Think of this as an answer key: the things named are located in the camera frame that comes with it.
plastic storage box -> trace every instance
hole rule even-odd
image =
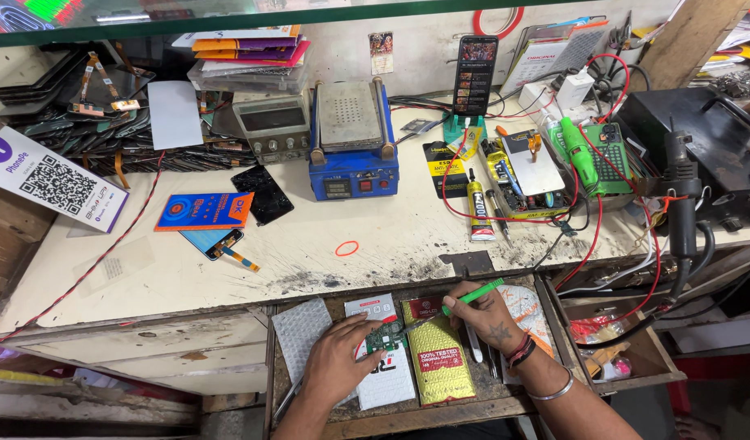
[[[294,67],[289,75],[235,74],[220,77],[203,77],[202,66],[204,65],[204,60],[200,59],[188,71],[187,79],[191,80],[197,90],[298,95],[302,93],[302,89],[305,87],[307,77],[310,73],[310,69],[308,68],[309,63],[307,62],[309,57],[307,55],[305,55],[305,63],[300,67]]]

glue tube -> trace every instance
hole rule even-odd
[[[488,217],[486,203],[484,202],[484,188],[475,181],[473,168],[470,168],[470,183],[467,184],[467,199],[470,203],[470,215],[477,217]],[[491,227],[488,220],[470,219],[470,241],[492,241],[496,240],[495,229]]]

power strip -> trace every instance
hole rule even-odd
[[[525,109],[527,113],[535,112],[534,114],[531,114],[530,117],[536,125],[540,125],[539,123],[543,122],[544,119],[543,112],[539,110],[552,100],[551,92],[553,92],[553,89],[551,84],[553,79],[554,78],[550,78],[543,81],[525,84],[522,88],[521,95],[519,95],[519,105]],[[601,106],[603,107],[604,112],[610,108],[607,103],[601,103]],[[565,116],[570,117],[570,120],[573,121],[574,124],[578,124],[590,117],[599,116],[598,107],[595,105],[595,101],[585,101],[580,106],[563,110],[562,114],[559,112],[559,107],[557,106],[556,101],[554,101],[551,105],[546,107],[546,111],[554,116],[557,121],[562,119],[563,114],[565,114]]]

knob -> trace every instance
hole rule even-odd
[[[734,233],[741,229],[741,222],[738,217],[728,217],[722,221],[722,227],[730,233]]]

phone stand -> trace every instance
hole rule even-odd
[[[470,127],[482,127],[479,139],[487,139],[486,124],[483,116],[471,117]],[[445,145],[453,143],[465,134],[465,117],[453,114],[443,123],[443,140]]]

